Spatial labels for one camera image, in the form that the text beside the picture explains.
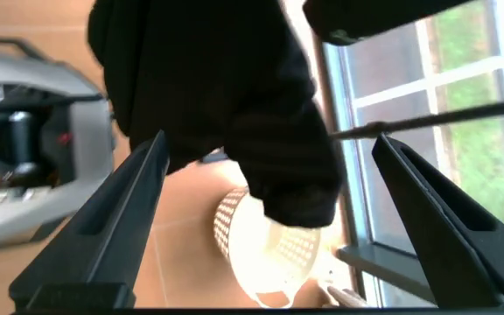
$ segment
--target black garment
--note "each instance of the black garment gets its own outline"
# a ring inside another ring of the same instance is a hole
[[[332,222],[337,159],[277,0],[98,0],[88,39],[132,148],[164,130],[175,172],[224,147],[270,218]]]

